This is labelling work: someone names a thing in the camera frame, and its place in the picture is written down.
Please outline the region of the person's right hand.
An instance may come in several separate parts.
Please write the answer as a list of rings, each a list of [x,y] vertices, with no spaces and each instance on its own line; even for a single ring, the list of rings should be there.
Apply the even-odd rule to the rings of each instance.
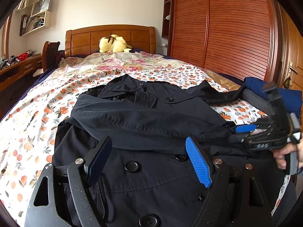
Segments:
[[[297,152],[298,154],[298,168],[301,169],[303,166],[303,140],[300,139],[297,145],[293,143],[288,143],[283,148],[278,150],[273,150],[273,156],[276,160],[277,166],[281,170],[285,170],[287,166],[287,162],[284,159],[286,154],[290,154],[291,152]]]

